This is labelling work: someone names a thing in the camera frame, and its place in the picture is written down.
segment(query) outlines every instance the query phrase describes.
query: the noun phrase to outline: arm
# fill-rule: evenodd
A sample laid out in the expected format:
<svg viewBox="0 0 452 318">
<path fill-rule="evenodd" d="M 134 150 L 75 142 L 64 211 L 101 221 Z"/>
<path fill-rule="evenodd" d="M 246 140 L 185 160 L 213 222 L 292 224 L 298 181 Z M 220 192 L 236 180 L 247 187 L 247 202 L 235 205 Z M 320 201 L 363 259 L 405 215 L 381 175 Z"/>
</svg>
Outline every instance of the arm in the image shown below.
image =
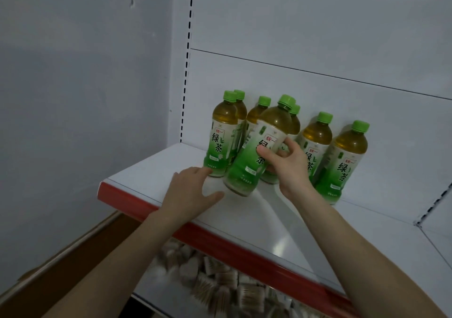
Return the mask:
<svg viewBox="0 0 452 318">
<path fill-rule="evenodd" d="M 191 167 L 175 173 L 162 207 L 44 317 L 117 317 L 162 245 L 183 224 L 223 198 L 223 192 L 202 195 L 202 185 L 211 172 L 209 168 Z"/>
<path fill-rule="evenodd" d="M 290 153 L 257 151 L 278 174 L 281 192 L 294 204 L 353 305 L 363 317 L 445 317 L 433 301 L 379 252 L 312 187 L 307 158 L 287 138 Z"/>
</svg>

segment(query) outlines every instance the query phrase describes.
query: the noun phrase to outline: forearm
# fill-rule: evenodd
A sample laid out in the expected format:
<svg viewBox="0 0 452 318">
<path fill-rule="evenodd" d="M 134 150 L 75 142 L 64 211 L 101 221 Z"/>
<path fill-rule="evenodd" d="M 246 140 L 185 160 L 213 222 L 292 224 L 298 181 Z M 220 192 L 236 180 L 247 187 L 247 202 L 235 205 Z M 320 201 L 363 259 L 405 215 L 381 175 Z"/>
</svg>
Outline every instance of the forearm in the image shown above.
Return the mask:
<svg viewBox="0 0 452 318">
<path fill-rule="evenodd" d="M 164 212 L 150 214 L 45 317 L 117 317 L 152 258 L 179 227 Z"/>
<path fill-rule="evenodd" d="M 432 300 L 313 189 L 294 205 L 355 307 L 365 317 L 443 317 Z"/>
</svg>

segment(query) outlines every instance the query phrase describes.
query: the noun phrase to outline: green bottle cap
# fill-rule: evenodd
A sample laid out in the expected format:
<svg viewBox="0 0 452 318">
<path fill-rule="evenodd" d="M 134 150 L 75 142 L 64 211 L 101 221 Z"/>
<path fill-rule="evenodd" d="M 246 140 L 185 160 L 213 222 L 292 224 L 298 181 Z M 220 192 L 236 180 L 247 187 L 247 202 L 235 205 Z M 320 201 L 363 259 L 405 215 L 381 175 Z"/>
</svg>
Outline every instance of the green bottle cap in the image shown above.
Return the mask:
<svg viewBox="0 0 452 318">
<path fill-rule="evenodd" d="M 362 120 L 355 120 L 352 125 L 352 130 L 356 132 L 366 132 L 369 129 L 369 123 Z"/>
<path fill-rule="evenodd" d="M 230 103 L 234 103 L 237 101 L 237 94 L 231 90 L 225 90 L 223 94 L 223 99 L 229 101 Z"/>
<path fill-rule="evenodd" d="M 245 99 L 245 92 L 242 90 L 234 90 L 235 95 L 237 95 L 237 100 Z"/>
<path fill-rule="evenodd" d="M 300 105 L 295 104 L 295 105 L 293 105 L 293 107 L 289 113 L 297 115 L 298 112 L 300 112 Z"/>
<path fill-rule="evenodd" d="M 271 102 L 272 102 L 272 100 L 268 96 L 261 95 L 259 97 L 259 101 L 257 102 L 257 104 L 261 105 L 261 106 L 268 107 L 268 106 L 270 106 Z"/>
<path fill-rule="evenodd" d="M 279 98 L 278 104 L 286 105 L 289 109 L 292 109 L 293 105 L 295 105 L 295 99 L 290 95 L 283 94 L 281 98 Z"/>
<path fill-rule="evenodd" d="M 321 111 L 321 112 L 319 112 L 319 116 L 317 117 L 318 122 L 324 122 L 325 124 L 331 123 L 332 120 L 333 120 L 333 115 L 328 112 Z"/>
</svg>

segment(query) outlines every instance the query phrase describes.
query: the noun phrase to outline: red shelf edge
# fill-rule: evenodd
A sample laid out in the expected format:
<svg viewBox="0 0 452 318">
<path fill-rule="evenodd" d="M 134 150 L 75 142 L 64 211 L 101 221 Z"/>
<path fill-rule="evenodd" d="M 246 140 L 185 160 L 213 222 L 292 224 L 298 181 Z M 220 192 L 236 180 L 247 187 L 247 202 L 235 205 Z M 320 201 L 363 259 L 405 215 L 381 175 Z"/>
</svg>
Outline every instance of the red shelf edge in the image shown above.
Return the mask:
<svg viewBox="0 0 452 318">
<path fill-rule="evenodd" d="M 157 206 L 105 182 L 100 184 L 97 198 L 140 222 L 151 212 L 158 210 Z M 308 280 L 196 224 L 185 224 L 174 237 L 323 314 L 333 318 L 359 316 L 352 303 L 342 294 Z"/>
</svg>

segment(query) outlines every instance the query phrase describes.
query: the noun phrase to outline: plastic bottle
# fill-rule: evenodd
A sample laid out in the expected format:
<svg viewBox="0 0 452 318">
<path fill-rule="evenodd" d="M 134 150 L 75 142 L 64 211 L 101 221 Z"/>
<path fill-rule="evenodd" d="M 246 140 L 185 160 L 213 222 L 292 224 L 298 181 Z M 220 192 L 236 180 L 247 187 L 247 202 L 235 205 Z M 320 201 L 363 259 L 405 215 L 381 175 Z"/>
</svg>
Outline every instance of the plastic bottle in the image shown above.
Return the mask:
<svg viewBox="0 0 452 318">
<path fill-rule="evenodd" d="M 224 101 L 217 105 L 212 114 L 212 130 L 209 148 L 204 158 L 204 167 L 213 169 L 210 176 L 221 177 L 229 165 L 234 134 L 237 129 L 237 95 L 225 90 Z"/>
<path fill-rule="evenodd" d="M 260 114 L 268 109 L 270 106 L 270 103 L 272 100 L 268 96 L 261 95 L 259 97 L 259 100 L 257 102 L 257 106 L 253 107 L 246 116 L 246 136 L 249 135 L 250 131 L 256 126 L 257 119 L 259 118 Z"/>
<path fill-rule="evenodd" d="M 369 123 L 355 120 L 350 131 L 337 136 L 328 163 L 320 174 L 315 189 L 331 204 L 335 204 L 345 183 L 367 151 L 367 139 L 364 133 Z"/>
<path fill-rule="evenodd" d="M 242 147 L 244 140 L 244 129 L 246 124 L 246 106 L 243 103 L 243 99 L 245 99 L 245 92 L 242 90 L 234 90 L 235 95 L 237 96 L 237 101 L 235 103 L 235 107 L 237 108 L 237 130 L 235 132 L 234 144 L 232 145 L 231 150 L 231 158 L 229 163 L 234 162 L 237 154 Z"/>
<path fill-rule="evenodd" d="M 291 132 L 292 119 L 289 111 L 295 104 L 295 99 L 282 95 L 278 106 L 266 109 L 257 120 L 256 127 L 247 136 L 242 151 L 226 172 L 224 184 L 233 192 L 248 196 L 256 188 L 260 176 L 268 162 L 260 157 L 256 148 L 261 144 L 273 152 L 283 143 L 286 135 Z"/>
<path fill-rule="evenodd" d="M 333 139 L 333 133 L 328 125 L 332 120 L 332 114 L 319 112 L 317 121 L 309 124 L 296 139 L 308 157 L 308 173 L 311 182 L 323 155 Z"/>
<path fill-rule="evenodd" d="M 297 114 L 300 112 L 300 105 L 293 105 L 292 109 L 290 110 L 290 116 L 292 119 L 291 124 L 291 131 L 287 135 L 291 140 L 295 140 L 298 133 L 300 132 L 300 121 L 298 120 Z M 289 148 L 284 143 L 280 146 L 281 150 L 289 151 Z M 278 176 L 270 171 L 263 172 L 262 176 L 260 177 L 261 180 L 269 183 L 269 184 L 277 184 L 279 183 Z"/>
</svg>

